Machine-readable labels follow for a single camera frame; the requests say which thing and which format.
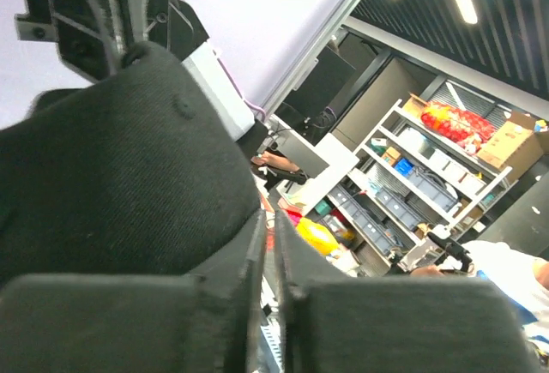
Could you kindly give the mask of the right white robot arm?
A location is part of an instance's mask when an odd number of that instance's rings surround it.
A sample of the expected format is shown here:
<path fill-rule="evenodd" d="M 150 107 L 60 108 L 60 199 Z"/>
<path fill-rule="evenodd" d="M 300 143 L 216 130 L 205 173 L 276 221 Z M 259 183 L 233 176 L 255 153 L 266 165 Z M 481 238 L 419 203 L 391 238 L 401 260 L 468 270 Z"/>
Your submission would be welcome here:
<path fill-rule="evenodd" d="M 97 82 L 122 68 L 130 47 L 150 41 L 167 49 L 191 73 L 232 139 L 256 119 L 209 42 L 195 10 L 185 0 L 26 0 L 17 15 L 20 39 L 52 42 L 60 60 Z"/>

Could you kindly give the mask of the black baseball cap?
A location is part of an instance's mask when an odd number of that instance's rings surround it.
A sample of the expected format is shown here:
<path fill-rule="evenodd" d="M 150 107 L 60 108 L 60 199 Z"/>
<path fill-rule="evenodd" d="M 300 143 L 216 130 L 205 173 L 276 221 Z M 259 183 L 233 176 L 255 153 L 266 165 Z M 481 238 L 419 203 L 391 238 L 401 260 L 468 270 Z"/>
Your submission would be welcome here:
<path fill-rule="evenodd" d="M 260 206 L 248 160 L 190 73 L 154 43 L 115 75 L 45 93 L 1 132 L 1 280 L 184 274 Z"/>

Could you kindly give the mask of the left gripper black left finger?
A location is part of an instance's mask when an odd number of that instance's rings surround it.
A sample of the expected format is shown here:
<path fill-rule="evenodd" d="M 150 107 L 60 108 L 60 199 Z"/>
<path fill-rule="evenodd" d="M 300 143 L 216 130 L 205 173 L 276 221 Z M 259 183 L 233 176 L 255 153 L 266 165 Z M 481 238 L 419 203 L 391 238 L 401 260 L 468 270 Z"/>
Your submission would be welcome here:
<path fill-rule="evenodd" d="M 266 217 L 177 276 L 31 274 L 1 292 L 4 372 L 251 372 Z"/>

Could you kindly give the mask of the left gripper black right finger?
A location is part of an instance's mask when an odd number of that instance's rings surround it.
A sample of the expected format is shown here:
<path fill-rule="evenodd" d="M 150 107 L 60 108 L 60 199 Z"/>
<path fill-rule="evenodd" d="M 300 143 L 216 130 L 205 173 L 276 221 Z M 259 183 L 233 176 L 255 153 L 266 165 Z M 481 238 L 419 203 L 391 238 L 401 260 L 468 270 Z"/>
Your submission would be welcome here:
<path fill-rule="evenodd" d="M 280 211 L 274 221 L 287 372 L 537 372 L 508 300 L 484 280 L 354 278 Z"/>

